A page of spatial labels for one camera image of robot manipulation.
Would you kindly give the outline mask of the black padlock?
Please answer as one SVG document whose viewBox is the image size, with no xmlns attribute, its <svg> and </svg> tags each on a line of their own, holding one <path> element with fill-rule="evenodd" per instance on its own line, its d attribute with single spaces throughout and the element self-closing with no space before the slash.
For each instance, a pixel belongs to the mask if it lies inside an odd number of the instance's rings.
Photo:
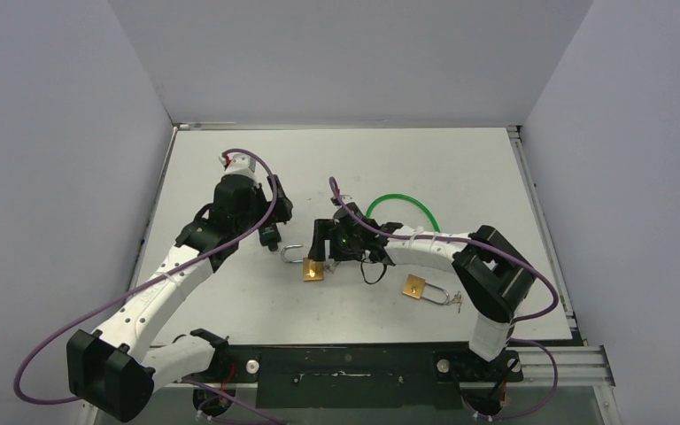
<svg viewBox="0 0 680 425">
<path fill-rule="evenodd" d="M 268 229 L 263 229 L 263 227 L 261 227 L 259 228 L 258 232 L 259 243 L 261 246 L 268 248 L 269 244 L 277 244 L 279 247 L 279 244 L 282 241 L 282 236 L 277 225 L 274 228 Z"/>
</svg>

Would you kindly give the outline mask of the short brass padlock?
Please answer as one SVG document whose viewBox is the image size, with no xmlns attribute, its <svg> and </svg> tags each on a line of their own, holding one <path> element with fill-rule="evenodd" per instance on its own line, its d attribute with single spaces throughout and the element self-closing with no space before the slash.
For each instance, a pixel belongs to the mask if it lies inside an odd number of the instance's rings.
<svg viewBox="0 0 680 425">
<path fill-rule="evenodd" d="M 300 251 L 304 248 L 303 244 L 288 244 L 280 249 L 281 260 L 286 264 L 300 265 L 302 267 L 302 279 L 304 282 L 320 282 L 324 280 L 324 263 L 315 261 L 308 257 L 302 259 L 293 258 L 293 251 Z"/>
</svg>

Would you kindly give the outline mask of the green cable lock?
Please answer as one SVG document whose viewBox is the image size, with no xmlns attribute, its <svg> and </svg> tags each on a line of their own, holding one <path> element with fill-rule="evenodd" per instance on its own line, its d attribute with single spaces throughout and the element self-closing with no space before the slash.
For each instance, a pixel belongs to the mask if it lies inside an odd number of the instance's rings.
<svg viewBox="0 0 680 425">
<path fill-rule="evenodd" d="M 400 201 L 400 202 L 404 202 L 404 203 L 413 205 L 415 208 L 417 208 L 421 213 L 423 213 L 425 215 L 425 217 L 428 219 L 429 224 L 431 225 L 431 227 L 433 228 L 434 231 L 436 231 L 436 232 L 441 231 L 441 228 L 440 228 L 438 221 L 437 221 L 435 215 L 433 214 L 433 212 L 430 211 L 430 209 L 424 203 L 422 203 L 418 199 L 411 197 L 411 196 L 408 196 L 406 194 L 388 193 L 388 194 L 384 194 L 384 195 L 377 197 L 376 199 L 374 199 L 370 203 L 370 205 L 366 209 L 366 216 L 371 218 L 375 208 L 377 206 L 379 206 L 380 204 L 388 202 L 388 201 Z"/>
</svg>

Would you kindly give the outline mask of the long-shackle brass padlock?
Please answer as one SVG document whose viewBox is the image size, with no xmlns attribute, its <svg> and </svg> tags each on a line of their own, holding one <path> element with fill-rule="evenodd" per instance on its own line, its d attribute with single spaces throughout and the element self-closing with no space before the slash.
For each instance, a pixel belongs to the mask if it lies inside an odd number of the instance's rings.
<svg viewBox="0 0 680 425">
<path fill-rule="evenodd" d="M 409 274 L 406 277 L 401 293 L 406 297 L 423 300 L 439 306 L 447 305 L 451 299 L 447 290 L 431 284 L 414 274 Z"/>
</svg>

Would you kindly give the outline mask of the keys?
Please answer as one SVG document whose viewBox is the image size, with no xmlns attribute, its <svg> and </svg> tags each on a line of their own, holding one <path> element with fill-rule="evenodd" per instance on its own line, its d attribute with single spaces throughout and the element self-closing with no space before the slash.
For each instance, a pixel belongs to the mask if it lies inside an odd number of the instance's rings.
<svg viewBox="0 0 680 425">
<path fill-rule="evenodd" d="M 460 291 L 456 292 L 446 303 L 447 305 L 456 305 L 458 313 L 461 311 L 461 306 L 463 304 L 462 294 Z"/>
</svg>

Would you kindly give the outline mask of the silver key pair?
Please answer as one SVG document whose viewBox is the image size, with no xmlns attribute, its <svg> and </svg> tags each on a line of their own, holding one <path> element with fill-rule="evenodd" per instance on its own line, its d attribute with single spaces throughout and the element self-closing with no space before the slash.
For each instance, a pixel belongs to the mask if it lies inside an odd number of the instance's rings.
<svg viewBox="0 0 680 425">
<path fill-rule="evenodd" d="M 340 262 L 333 262 L 331 264 L 325 263 L 322 266 L 322 271 L 323 271 L 324 274 L 334 274 L 336 272 L 337 268 L 339 267 L 339 265 L 340 265 Z"/>
</svg>

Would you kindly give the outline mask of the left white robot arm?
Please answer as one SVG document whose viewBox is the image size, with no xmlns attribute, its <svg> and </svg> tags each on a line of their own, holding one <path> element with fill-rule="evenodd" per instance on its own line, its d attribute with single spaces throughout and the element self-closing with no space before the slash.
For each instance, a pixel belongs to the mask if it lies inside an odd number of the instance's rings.
<svg viewBox="0 0 680 425">
<path fill-rule="evenodd" d="M 78 398 L 122 423 L 133 420 L 152 394 L 187 375 L 206 381 L 228 371 L 226 341 L 195 329 L 181 341 L 154 349 L 151 344 L 193 290 L 211 277 L 255 228 L 292 217 L 292 204 L 277 175 L 267 178 L 267 200 L 253 177 L 229 174 L 175 238 L 164 260 L 141 289 L 95 330 L 76 331 L 66 344 L 68 383 Z"/>
</svg>

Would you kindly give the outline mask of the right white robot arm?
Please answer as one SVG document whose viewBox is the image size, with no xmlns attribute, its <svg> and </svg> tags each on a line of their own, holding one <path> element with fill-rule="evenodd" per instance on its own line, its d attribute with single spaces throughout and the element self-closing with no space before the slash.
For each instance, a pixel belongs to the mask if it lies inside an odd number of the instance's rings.
<svg viewBox="0 0 680 425">
<path fill-rule="evenodd" d="M 308 258 L 413 265 L 456 275 L 477 311 L 465 367 L 478 380 L 499 370 L 518 307 L 536 280 L 527 260 L 486 225 L 471 234 L 438 234 L 337 212 L 331 219 L 315 220 Z"/>
</svg>

